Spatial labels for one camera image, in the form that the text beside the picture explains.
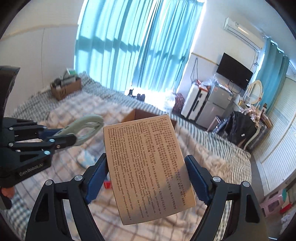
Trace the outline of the silver mini fridge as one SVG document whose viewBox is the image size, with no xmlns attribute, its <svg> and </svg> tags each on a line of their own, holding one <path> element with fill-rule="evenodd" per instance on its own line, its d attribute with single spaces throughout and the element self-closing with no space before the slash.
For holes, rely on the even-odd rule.
<svg viewBox="0 0 296 241">
<path fill-rule="evenodd" d="M 221 84 L 212 85 L 197 116 L 196 124 L 208 128 L 215 116 L 222 116 L 233 99 L 233 93 Z"/>
</svg>

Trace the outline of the blue white tissue pack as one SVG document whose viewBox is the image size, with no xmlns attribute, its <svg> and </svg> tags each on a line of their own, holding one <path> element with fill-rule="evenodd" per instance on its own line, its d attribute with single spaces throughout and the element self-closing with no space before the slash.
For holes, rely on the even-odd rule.
<svg viewBox="0 0 296 241">
<path fill-rule="evenodd" d="M 84 169 L 87 169 L 90 166 L 95 165 L 96 158 L 88 151 L 83 150 L 77 157 L 77 163 Z"/>
</svg>

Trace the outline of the white dressing table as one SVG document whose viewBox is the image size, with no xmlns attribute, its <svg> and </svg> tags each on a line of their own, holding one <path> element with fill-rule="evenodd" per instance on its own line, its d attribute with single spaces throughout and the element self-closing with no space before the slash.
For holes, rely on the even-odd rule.
<svg viewBox="0 0 296 241">
<path fill-rule="evenodd" d="M 237 112 L 244 112 L 246 109 L 248 109 L 248 107 L 244 104 L 244 102 L 240 101 L 240 100 L 235 100 L 233 102 L 233 110 L 237 111 Z"/>
</svg>

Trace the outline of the white wall air conditioner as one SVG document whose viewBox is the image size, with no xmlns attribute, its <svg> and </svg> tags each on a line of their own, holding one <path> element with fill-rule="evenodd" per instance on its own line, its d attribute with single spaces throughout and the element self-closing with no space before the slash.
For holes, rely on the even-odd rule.
<svg viewBox="0 0 296 241">
<path fill-rule="evenodd" d="M 224 23 L 224 30 L 233 34 L 247 45 L 252 47 L 257 52 L 260 52 L 264 48 L 264 38 L 258 37 L 250 30 L 243 27 L 238 22 L 232 20 L 231 18 L 227 18 Z"/>
</svg>

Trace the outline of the chair with black jacket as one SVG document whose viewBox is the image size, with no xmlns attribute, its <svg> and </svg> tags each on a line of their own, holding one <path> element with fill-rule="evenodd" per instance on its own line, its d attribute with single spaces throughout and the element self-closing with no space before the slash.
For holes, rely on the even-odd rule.
<svg viewBox="0 0 296 241">
<path fill-rule="evenodd" d="M 233 111 L 226 118 L 220 119 L 211 132 L 245 150 L 248 142 L 258 132 L 258 127 L 250 116 Z"/>
</svg>

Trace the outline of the black wall television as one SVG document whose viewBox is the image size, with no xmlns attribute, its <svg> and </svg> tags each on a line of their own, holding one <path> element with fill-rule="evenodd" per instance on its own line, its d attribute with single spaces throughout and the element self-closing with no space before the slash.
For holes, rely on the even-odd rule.
<svg viewBox="0 0 296 241">
<path fill-rule="evenodd" d="M 223 53 L 216 72 L 242 90 L 246 90 L 253 75 L 251 70 L 226 53 Z"/>
</svg>

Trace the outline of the clear jar blue red label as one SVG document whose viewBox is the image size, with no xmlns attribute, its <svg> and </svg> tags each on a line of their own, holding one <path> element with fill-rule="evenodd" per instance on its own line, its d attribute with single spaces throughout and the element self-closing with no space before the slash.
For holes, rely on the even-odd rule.
<svg viewBox="0 0 296 241">
<path fill-rule="evenodd" d="M 104 179 L 103 185 L 104 185 L 105 189 L 112 189 L 112 183 L 111 183 L 111 178 L 110 178 L 109 173 L 106 175 L 106 178 Z"/>
</svg>

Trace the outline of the white suitcase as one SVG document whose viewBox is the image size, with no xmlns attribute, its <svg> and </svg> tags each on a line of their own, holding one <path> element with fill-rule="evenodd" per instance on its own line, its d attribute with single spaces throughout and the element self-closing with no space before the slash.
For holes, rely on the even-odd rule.
<svg viewBox="0 0 296 241">
<path fill-rule="evenodd" d="M 195 121 L 208 94 L 208 89 L 202 84 L 192 84 L 185 100 L 181 115 Z"/>
</svg>

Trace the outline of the open brown cardboard box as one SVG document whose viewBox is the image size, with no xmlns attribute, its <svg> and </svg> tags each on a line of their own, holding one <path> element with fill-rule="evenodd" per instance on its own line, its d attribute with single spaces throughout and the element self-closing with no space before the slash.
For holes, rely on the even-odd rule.
<svg viewBox="0 0 296 241">
<path fill-rule="evenodd" d="M 130 138 L 153 137 L 154 134 L 175 136 L 176 125 L 177 122 L 168 113 L 155 114 L 134 109 L 117 124 L 116 131 Z"/>
</svg>

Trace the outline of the oval white vanity mirror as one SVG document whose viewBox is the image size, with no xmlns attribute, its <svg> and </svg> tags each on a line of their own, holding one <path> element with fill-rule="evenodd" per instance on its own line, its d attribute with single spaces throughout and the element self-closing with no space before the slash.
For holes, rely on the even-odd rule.
<svg viewBox="0 0 296 241">
<path fill-rule="evenodd" d="M 263 86 L 260 80 L 255 80 L 252 82 L 246 92 L 245 92 L 245 101 L 248 104 L 256 105 L 258 104 L 263 97 Z"/>
</svg>

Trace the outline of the brown printed medicine box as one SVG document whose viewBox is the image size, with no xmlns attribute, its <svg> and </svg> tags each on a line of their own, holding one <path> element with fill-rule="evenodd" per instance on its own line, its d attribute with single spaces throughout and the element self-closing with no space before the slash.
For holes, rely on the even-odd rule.
<svg viewBox="0 0 296 241">
<path fill-rule="evenodd" d="M 179 142 L 172 135 L 130 138 L 103 128 L 107 164 L 123 225 L 164 218 L 196 205 Z"/>
</svg>

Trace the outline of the white louvered wardrobe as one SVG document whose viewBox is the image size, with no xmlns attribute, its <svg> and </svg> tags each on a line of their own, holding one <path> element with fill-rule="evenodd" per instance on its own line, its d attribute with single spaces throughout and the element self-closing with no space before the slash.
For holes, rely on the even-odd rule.
<svg viewBox="0 0 296 241">
<path fill-rule="evenodd" d="M 265 196 L 289 185 L 295 178 L 294 76 L 286 76 L 268 117 L 273 126 L 252 152 Z"/>
</svg>

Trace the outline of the small cardboard box with clutter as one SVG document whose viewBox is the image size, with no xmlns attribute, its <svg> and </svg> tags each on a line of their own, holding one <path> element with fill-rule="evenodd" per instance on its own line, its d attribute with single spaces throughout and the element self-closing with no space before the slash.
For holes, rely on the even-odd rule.
<svg viewBox="0 0 296 241">
<path fill-rule="evenodd" d="M 50 84 L 50 89 L 52 96 L 55 99 L 57 99 L 57 101 L 60 101 L 62 99 L 65 99 L 69 94 L 72 94 L 82 89 L 81 78 L 77 77 L 75 82 L 72 82 L 71 84 L 68 84 L 58 89 Z"/>
</svg>

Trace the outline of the green checked bed sheet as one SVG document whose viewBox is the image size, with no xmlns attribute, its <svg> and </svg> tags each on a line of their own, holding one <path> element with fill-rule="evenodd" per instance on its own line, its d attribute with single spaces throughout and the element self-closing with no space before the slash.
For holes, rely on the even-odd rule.
<svg viewBox="0 0 296 241">
<path fill-rule="evenodd" d="M 45 89 L 32 96 L 24 104 L 20 105 L 13 113 L 13 117 L 26 119 L 23 117 L 23 113 L 25 112 L 25 104 L 35 97 L 43 97 L 45 103 L 48 104 L 49 107 L 56 108 L 66 100 L 81 93 L 96 95 L 104 100 L 127 106 L 132 110 L 141 109 L 150 113 L 162 114 L 159 109 L 149 104 L 125 96 L 120 92 L 103 87 L 100 83 L 94 81 L 86 73 L 81 73 L 80 77 L 82 80 L 82 90 L 69 95 L 62 101 L 57 101 L 51 95 L 50 90 Z M 201 144 L 212 154 L 221 157 L 229 164 L 231 171 L 228 179 L 224 179 L 226 182 L 240 184 L 243 181 L 251 181 L 250 154 L 248 152 L 240 149 L 236 145 L 214 133 L 208 133 L 195 127 L 193 124 L 177 117 L 176 115 L 172 115 L 171 117 L 177 122 L 177 126 L 185 128 L 191 134 L 193 139 L 197 141 L 197 143 Z M 12 199 L 12 203 L 12 208 L 9 210 L 2 210 L 1 216 L 4 219 L 4 223 L 9 227 L 13 234 L 15 234 L 20 240 L 24 240 L 32 209 L 27 209 L 25 203 L 17 194 L 17 191 L 15 192 L 15 195 Z"/>
</svg>

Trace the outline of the pink plastic stool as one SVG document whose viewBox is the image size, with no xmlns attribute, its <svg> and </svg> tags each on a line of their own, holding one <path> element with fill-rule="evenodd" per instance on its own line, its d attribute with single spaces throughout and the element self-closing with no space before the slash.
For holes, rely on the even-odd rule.
<svg viewBox="0 0 296 241">
<path fill-rule="evenodd" d="M 264 202 L 260 204 L 260 208 L 263 212 L 264 217 L 268 217 L 281 210 L 281 207 L 285 201 L 282 195 L 271 195 L 268 196 Z"/>
</svg>

